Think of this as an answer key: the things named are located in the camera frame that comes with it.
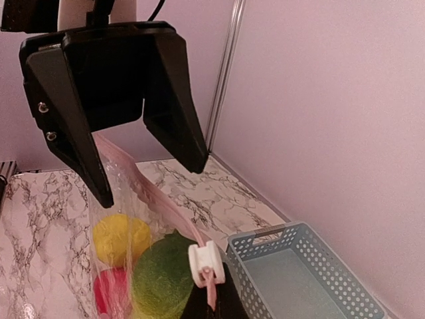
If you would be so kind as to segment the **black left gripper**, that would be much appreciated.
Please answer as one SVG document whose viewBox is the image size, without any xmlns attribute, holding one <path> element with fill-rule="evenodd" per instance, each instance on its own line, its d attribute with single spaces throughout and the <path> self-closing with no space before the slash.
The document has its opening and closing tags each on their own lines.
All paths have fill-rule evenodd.
<svg viewBox="0 0 425 319">
<path fill-rule="evenodd" d="M 164 21 L 77 28 L 23 41 L 19 60 L 49 150 L 104 208 L 114 204 L 91 132 L 142 119 L 189 172 L 209 156 L 191 94 L 185 40 Z"/>
</svg>

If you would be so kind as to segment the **clear zip top bag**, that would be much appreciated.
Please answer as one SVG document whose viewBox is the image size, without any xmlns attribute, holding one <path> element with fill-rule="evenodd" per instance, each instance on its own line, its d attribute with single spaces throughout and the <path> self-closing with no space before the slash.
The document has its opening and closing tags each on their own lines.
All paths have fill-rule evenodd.
<svg viewBox="0 0 425 319">
<path fill-rule="evenodd" d="M 216 243 L 137 168 L 95 134 L 111 186 L 106 209 L 89 198 L 96 318 L 218 318 L 226 280 Z"/>
</svg>

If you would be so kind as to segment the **light blue plastic basket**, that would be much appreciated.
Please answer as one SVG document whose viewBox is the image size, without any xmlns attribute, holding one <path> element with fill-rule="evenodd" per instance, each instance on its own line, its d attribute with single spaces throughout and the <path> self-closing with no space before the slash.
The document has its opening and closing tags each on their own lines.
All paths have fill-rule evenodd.
<svg viewBox="0 0 425 319">
<path fill-rule="evenodd" d="M 351 269 L 306 223 L 232 235 L 226 254 L 250 318 L 387 318 Z"/>
</svg>

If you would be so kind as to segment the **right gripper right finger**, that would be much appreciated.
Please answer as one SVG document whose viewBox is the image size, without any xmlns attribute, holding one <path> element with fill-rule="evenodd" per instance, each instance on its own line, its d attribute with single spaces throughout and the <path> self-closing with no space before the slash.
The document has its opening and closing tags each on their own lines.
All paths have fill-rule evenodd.
<svg viewBox="0 0 425 319">
<path fill-rule="evenodd" d="M 238 291 L 230 274 L 228 265 L 223 263 L 226 281 L 216 286 L 217 300 L 214 318 L 220 319 L 249 319 Z"/>
</svg>

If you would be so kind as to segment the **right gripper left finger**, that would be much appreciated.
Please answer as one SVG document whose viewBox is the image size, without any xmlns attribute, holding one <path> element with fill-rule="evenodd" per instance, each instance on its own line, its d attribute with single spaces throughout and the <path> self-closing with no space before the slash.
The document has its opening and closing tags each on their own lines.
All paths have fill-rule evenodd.
<svg viewBox="0 0 425 319">
<path fill-rule="evenodd" d="M 193 287 L 180 319 L 213 319 L 214 311 L 207 303 L 207 289 Z"/>
</svg>

